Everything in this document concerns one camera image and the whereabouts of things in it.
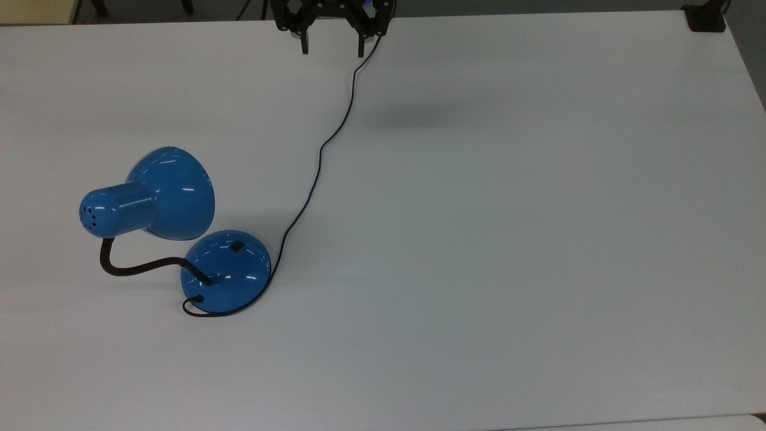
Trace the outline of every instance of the table surface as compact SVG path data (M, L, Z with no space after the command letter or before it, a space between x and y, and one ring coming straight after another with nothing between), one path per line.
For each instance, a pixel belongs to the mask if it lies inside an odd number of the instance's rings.
M0 0L0 25L71 24L77 0Z
M194 319L177 268L103 273L77 204L168 145L210 173L210 232L275 256L358 63L345 22L310 40L0 28L0 429L766 410L766 114L731 34L682 12L396 19L258 304Z

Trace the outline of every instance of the lamp switch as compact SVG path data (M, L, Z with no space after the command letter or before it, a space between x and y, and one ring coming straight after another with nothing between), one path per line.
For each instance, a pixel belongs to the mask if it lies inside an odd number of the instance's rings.
M242 249L244 246L245 246L245 244L244 244L243 242L240 242L240 241L234 241L234 244L232 244L231 246L229 246L229 248L231 249L231 251L233 251L233 252L237 253L237 252L239 252L239 251L240 251L240 250L241 250L241 249Z

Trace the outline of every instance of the lamp shade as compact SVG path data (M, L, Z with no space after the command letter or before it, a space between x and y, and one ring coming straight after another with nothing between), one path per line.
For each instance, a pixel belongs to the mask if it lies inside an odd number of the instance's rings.
M123 184L94 190L80 204L83 227L99 238L145 229L164 239L195 239L208 230L214 213L205 168L172 146L147 154Z

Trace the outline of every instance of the robotic arm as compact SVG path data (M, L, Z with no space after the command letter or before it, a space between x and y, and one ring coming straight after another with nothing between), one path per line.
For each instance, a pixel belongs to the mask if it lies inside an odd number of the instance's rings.
M300 0L297 13L287 7L290 0L269 0L274 21L281 31L291 31L300 36L304 54L309 53L309 26L320 16L345 18L359 34L359 57L365 56L365 39L385 36L388 23L394 14L396 0L372 0L375 16L370 18L364 10L365 0Z

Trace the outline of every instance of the lamp base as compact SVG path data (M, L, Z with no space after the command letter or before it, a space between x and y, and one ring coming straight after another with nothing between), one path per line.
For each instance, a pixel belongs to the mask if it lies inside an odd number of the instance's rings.
M187 271L181 271L181 287L187 298L202 295L195 307L208 313L242 308L263 293L271 275L269 252L254 236L227 230L200 239L186 254L213 284L205 286Z

